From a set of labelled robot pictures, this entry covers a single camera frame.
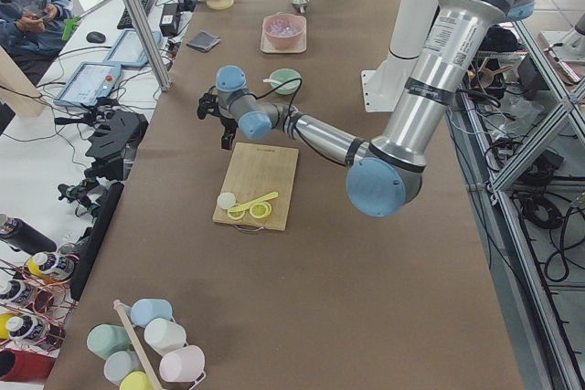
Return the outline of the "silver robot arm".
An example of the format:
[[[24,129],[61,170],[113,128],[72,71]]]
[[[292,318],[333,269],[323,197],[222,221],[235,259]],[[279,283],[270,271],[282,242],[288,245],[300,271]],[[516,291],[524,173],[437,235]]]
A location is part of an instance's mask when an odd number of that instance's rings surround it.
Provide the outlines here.
[[[241,130],[259,140],[280,129],[324,158],[348,167],[346,191],[369,216],[389,216],[417,196],[426,167],[425,149],[450,105],[488,29],[530,16],[535,0],[438,0],[439,14],[404,83],[381,135],[370,142],[301,113],[292,104],[261,101],[244,71],[218,70],[216,91],[204,95],[199,119],[221,120],[228,137]]]

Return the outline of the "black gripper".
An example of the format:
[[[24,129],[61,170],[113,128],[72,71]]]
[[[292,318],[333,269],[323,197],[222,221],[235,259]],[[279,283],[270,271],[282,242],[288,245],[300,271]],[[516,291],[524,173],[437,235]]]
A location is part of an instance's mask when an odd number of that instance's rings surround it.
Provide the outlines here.
[[[231,118],[224,116],[218,106],[218,96],[211,92],[206,92],[198,100],[197,106],[197,117],[200,120],[204,120],[208,115],[219,118],[224,132],[221,136],[221,148],[223,150],[230,151],[233,148],[234,139],[236,136],[236,130],[238,124]]]

